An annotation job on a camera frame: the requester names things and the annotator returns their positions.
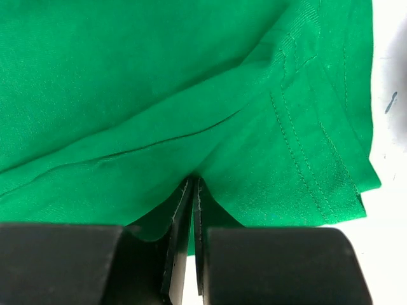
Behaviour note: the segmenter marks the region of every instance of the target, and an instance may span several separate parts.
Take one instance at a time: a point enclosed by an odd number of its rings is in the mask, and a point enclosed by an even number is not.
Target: stitching
[[[350,176],[350,173],[349,173],[348,169],[346,168],[345,162],[343,162],[343,159],[342,159],[340,153],[338,152],[338,150],[336,149],[335,145],[333,144],[333,141],[331,140],[331,137],[328,135],[328,132],[326,132],[326,130],[325,130],[325,128],[324,128],[324,125],[322,125],[322,123],[319,122],[319,126],[321,126],[321,129],[322,129],[322,132],[323,132],[324,135],[325,135],[325,138],[328,140],[329,144],[331,145],[331,147],[332,147],[333,150],[335,151],[334,155],[336,155],[336,157],[337,157],[338,160],[340,161],[340,164],[341,164],[341,167],[342,167],[343,171],[346,173],[347,178],[349,179],[349,181],[350,181],[351,184],[352,184],[352,189],[353,189],[355,195],[358,196],[358,193],[359,193],[359,192],[357,191],[355,182],[353,181],[352,177]]]
[[[329,208],[329,211],[332,213],[332,215],[334,215],[336,221],[339,222],[338,217],[337,217],[336,214],[333,212],[333,209],[332,209],[331,205],[329,204],[328,199],[326,198],[326,196],[325,196],[325,194],[324,194],[324,191],[322,190],[322,188],[321,188],[321,186],[319,185],[317,179],[315,178],[315,174],[314,174],[314,172],[313,172],[312,169],[311,169],[311,166],[310,166],[310,163],[308,162],[307,157],[305,156],[303,146],[302,146],[301,143],[300,143],[300,140],[299,140],[299,138],[298,138],[298,134],[297,134],[297,132],[295,131],[295,128],[294,128],[293,120],[291,119],[290,112],[288,111],[287,102],[286,102],[286,98],[285,98],[285,96],[284,96],[284,91],[283,91],[283,89],[282,89],[282,86],[281,86],[281,94],[282,94],[282,99],[283,99],[283,101],[284,101],[284,107],[286,108],[286,112],[287,112],[287,115],[288,115],[288,119],[289,119],[289,121],[290,121],[291,128],[293,129],[293,132],[294,132],[294,135],[295,135],[295,139],[296,139],[296,141],[297,141],[297,144],[298,144],[298,146],[300,147],[301,154],[303,155],[305,164],[307,164],[307,168],[308,168],[308,170],[309,170],[310,173],[311,173],[311,176],[312,176],[312,178],[313,178],[313,180],[314,180],[314,182],[315,182],[315,185],[318,187],[318,190],[321,192],[322,197],[324,198],[324,200],[325,200],[325,202],[326,202],[326,205],[327,205],[327,207]],[[320,212],[322,213],[321,208],[320,208],[318,205],[317,205],[317,208],[318,208],[318,210],[320,210]]]
[[[348,110],[348,84],[346,80],[346,48],[343,44],[343,80],[345,82],[345,110]]]
[[[284,53],[284,51],[282,49],[280,51],[281,51],[281,54],[282,54],[283,59],[284,59],[284,61],[282,63],[282,68],[284,70],[284,75],[282,77],[282,82],[283,82],[283,81],[286,80],[286,76],[287,76],[287,67],[286,67],[287,55]]]
[[[283,129],[283,127],[282,127],[282,123],[281,123],[281,120],[280,120],[280,116],[279,116],[279,114],[277,113],[277,108],[276,108],[276,106],[275,106],[274,98],[273,98],[273,96],[272,96],[271,93],[269,93],[269,94],[270,94],[270,100],[272,101],[272,105],[273,105],[275,117],[277,118],[277,122],[279,123],[279,126],[280,126],[281,134],[282,134],[282,136],[284,137],[284,141],[286,142],[286,145],[287,145],[287,147],[288,147],[288,151],[289,151],[289,153],[290,153],[290,157],[291,157],[291,159],[294,161],[295,167],[297,168],[298,175],[300,175],[301,180],[302,180],[304,186],[306,187],[306,189],[307,189],[309,195],[311,196],[312,201],[314,202],[315,206],[318,208],[319,212],[321,213],[322,218],[325,220],[325,222],[328,223],[328,218],[326,217],[325,213],[321,210],[321,207],[320,207],[319,204],[317,203],[317,201],[316,201],[314,195],[312,194],[312,192],[311,192],[311,190],[310,190],[309,185],[307,184],[307,182],[305,181],[305,178],[304,178],[303,174],[301,173],[301,170],[300,170],[300,167],[299,167],[299,165],[298,165],[298,162],[295,160],[293,150],[291,149],[291,147],[290,147],[290,145],[289,145],[289,142],[288,142],[288,140],[287,140],[286,132],[284,131],[284,129]]]
[[[300,60],[298,59],[298,55],[297,55],[297,40],[291,34],[291,31],[288,33],[288,35],[294,41],[294,61],[295,61],[294,66],[295,66],[295,70],[297,70],[297,63],[300,62]]]

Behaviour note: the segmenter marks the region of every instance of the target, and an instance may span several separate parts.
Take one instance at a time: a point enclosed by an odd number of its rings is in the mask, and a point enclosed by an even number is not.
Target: green cloth
[[[0,221],[128,224],[189,174],[245,226],[365,216],[370,0],[2,0]]]

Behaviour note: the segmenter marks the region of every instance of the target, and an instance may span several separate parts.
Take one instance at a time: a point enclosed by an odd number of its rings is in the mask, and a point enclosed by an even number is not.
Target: seam
[[[321,10],[321,2],[322,2],[322,0],[319,0],[318,8],[317,8],[317,19],[319,22],[318,41],[319,41],[319,38],[321,38],[321,16],[319,16],[319,11]]]
[[[304,176],[303,176],[303,174],[302,174],[302,172],[301,172],[301,170],[300,170],[300,166],[298,165],[298,162],[295,160],[293,150],[291,149],[291,147],[290,147],[290,145],[289,145],[289,142],[288,142],[288,140],[287,140],[286,132],[284,131],[284,129],[283,129],[283,127],[282,127],[282,123],[281,123],[281,120],[280,120],[280,116],[279,116],[279,114],[278,114],[278,112],[277,112],[277,108],[276,108],[276,106],[275,106],[274,98],[273,98],[273,96],[272,96],[271,93],[270,93],[270,100],[272,101],[272,105],[273,105],[275,117],[277,118],[277,122],[279,123],[279,127],[280,127],[281,134],[282,134],[282,136],[284,137],[284,141],[286,142],[288,151],[289,151],[289,153],[290,153],[290,157],[291,157],[291,159],[294,161],[294,164],[295,164],[295,167],[296,167],[296,169],[297,169],[298,175],[300,175],[301,180],[302,180],[302,182],[303,182],[305,188],[307,189],[309,195],[311,196],[312,201],[314,202],[315,206],[318,208],[319,213],[322,215],[322,218],[325,220],[325,222],[328,223],[328,218],[326,217],[325,213],[321,210],[321,207],[320,207],[319,204],[317,203],[317,200],[315,199],[314,195],[312,194],[309,185],[308,185],[307,182],[305,181],[305,178],[304,178]]]
[[[283,76],[283,78],[282,78],[282,82],[283,82],[283,81],[285,80],[285,78],[286,78],[286,71],[287,71],[287,69],[286,69],[286,61],[287,61],[287,55],[284,53],[284,51],[283,51],[282,49],[281,49],[281,53],[282,53],[283,58],[284,58],[284,62],[283,62],[284,76]],[[295,135],[297,144],[298,144],[298,146],[299,146],[300,149],[301,149],[301,154],[303,155],[303,158],[304,158],[305,163],[307,164],[308,170],[310,171],[310,173],[311,173],[311,175],[312,175],[312,177],[313,177],[313,179],[314,179],[315,185],[318,187],[319,191],[321,192],[322,197],[324,198],[324,201],[326,202],[326,205],[327,205],[329,211],[332,213],[332,215],[334,216],[335,220],[338,222],[338,221],[339,221],[339,220],[338,220],[338,216],[334,213],[334,211],[333,211],[331,205],[330,205],[329,202],[328,202],[328,199],[326,198],[326,196],[325,196],[324,192],[322,191],[322,189],[321,189],[319,183],[317,182],[317,179],[315,178],[315,175],[314,175],[314,173],[313,173],[313,171],[312,171],[312,169],[311,169],[310,163],[308,162],[307,158],[305,157],[304,150],[303,150],[303,148],[302,148],[302,145],[300,144],[300,140],[298,139],[298,135],[297,135],[297,133],[296,133],[296,131],[295,131],[295,128],[294,128],[294,125],[293,125],[293,120],[291,119],[291,115],[290,115],[290,113],[289,113],[289,111],[288,111],[287,102],[286,102],[286,97],[284,96],[284,89],[283,89],[283,87],[282,87],[282,82],[281,82],[281,84],[280,84],[281,95],[282,95],[282,98],[283,98],[283,101],[284,101],[284,107],[286,108],[286,112],[287,112],[287,115],[288,115],[288,118],[289,118],[289,121],[290,121],[291,128],[293,129],[293,132],[294,132],[294,135]],[[278,114],[277,114],[277,108],[275,107],[275,103],[274,103],[274,100],[273,100],[273,99],[272,99],[272,104],[273,104],[273,107],[274,107],[275,115],[276,115],[276,117],[277,117],[277,121],[279,122],[279,125],[280,125],[280,129],[281,129],[281,131],[283,132],[282,125],[281,125],[281,121],[279,120],[279,116],[278,116]],[[286,140],[286,144],[287,144],[287,146],[289,147],[287,137],[285,136],[284,139]],[[294,160],[294,154],[293,154],[293,151],[292,151],[292,149],[291,149],[290,147],[289,147],[289,150],[291,150],[290,154],[291,154],[292,159]],[[305,178],[304,178],[304,175],[301,173],[301,170],[300,170],[300,168],[299,168],[299,166],[298,166],[298,163],[296,163],[296,167],[297,167],[298,173],[300,174],[301,179],[303,180],[303,182],[304,182],[304,184],[305,184],[305,186],[306,186],[308,192],[310,193],[310,195],[311,195],[311,197],[312,197],[312,199],[313,199],[313,201],[314,201],[314,204],[315,204],[315,206],[317,207],[319,213],[321,214],[321,216],[322,216],[322,218],[325,220],[325,222],[329,223],[327,215],[324,213],[324,211],[322,210],[321,205],[320,205],[320,204],[317,202],[317,200],[315,199],[315,196],[312,194],[312,192],[311,192],[311,190],[310,190],[310,187],[309,187],[308,183],[306,182],[306,180],[305,180]]]
[[[343,44],[343,81],[345,85],[345,110],[348,110],[348,84],[346,78],[346,48],[345,43]]]
[[[350,173],[349,173],[347,167],[345,166],[345,162],[343,162],[343,159],[342,159],[340,153],[336,149],[336,146],[334,145],[333,141],[331,140],[331,137],[328,135],[328,132],[326,132],[326,129],[324,128],[324,125],[321,122],[319,122],[319,126],[321,127],[322,132],[325,135],[325,138],[328,140],[328,143],[330,144],[330,146],[334,150],[334,155],[337,157],[337,160],[340,162],[342,170],[346,173],[346,176],[347,176],[348,180],[352,184],[352,189],[354,191],[355,196],[358,196],[359,192],[357,191],[355,182],[353,181],[352,177],[350,176]]]
[[[294,66],[295,66],[295,70],[297,71],[297,63],[300,62],[300,60],[298,59],[298,55],[297,55],[297,41],[294,38],[294,36],[291,34],[291,31],[288,33],[289,37],[294,41]]]
[[[283,101],[284,101],[284,107],[286,108],[286,112],[287,112],[287,115],[288,115],[288,119],[289,119],[289,121],[290,121],[291,128],[293,129],[294,136],[295,136],[295,139],[296,139],[296,141],[297,141],[297,144],[298,144],[298,146],[300,147],[301,154],[302,154],[302,156],[303,156],[303,159],[304,159],[304,161],[305,161],[305,164],[307,165],[307,168],[308,168],[308,170],[309,170],[310,173],[311,173],[311,176],[312,176],[312,178],[313,178],[313,180],[314,180],[314,182],[315,182],[315,185],[318,187],[318,190],[321,192],[322,197],[324,198],[324,201],[325,201],[327,207],[329,208],[329,211],[330,211],[330,212],[332,213],[332,215],[335,217],[336,221],[338,221],[338,217],[336,216],[336,214],[334,213],[334,211],[333,211],[331,205],[329,204],[328,199],[326,198],[326,196],[325,196],[325,194],[324,194],[324,191],[322,190],[321,186],[319,185],[318,180],[315,178],[315,174],[314,174],[314,172],[313,172],[312,169],[311,169],[311,165],[310,165],[310,163],[308,162],[307,157],[305,156],[304,148],[303,148],[303,146],[302,146],[301,143],[300,143],[300,140],[299,140],[299,138],[298,138],[298,134],[297,134],[297,132],[295,131],[295,128],[294,128],[293,120],[291,119],[290,112],[288,111],[287,102],[286,102],[286,98],[285,98],[285,96],[284,96],[284,91],[283,91],[282,86],[281,86],[281,94],[282,94],[282,99],[283,99]]]

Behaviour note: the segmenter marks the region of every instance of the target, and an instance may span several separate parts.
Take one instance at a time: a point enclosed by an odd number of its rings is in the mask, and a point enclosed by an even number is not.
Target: blue mark
[[[396,96],[397,96],[397,91],[393,93],[392,100],[390,101],[390,104],[387,106],[384,114],[387,114],[390,111],[390,108],[392,107],[392,105],[396,99]]]

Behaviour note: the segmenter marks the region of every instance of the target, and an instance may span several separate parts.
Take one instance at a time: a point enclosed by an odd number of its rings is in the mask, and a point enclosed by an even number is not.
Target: green fabric
[[[2,0],[0,221],[128,224],[189,174],[246,226],[365,216],[370,0]]]

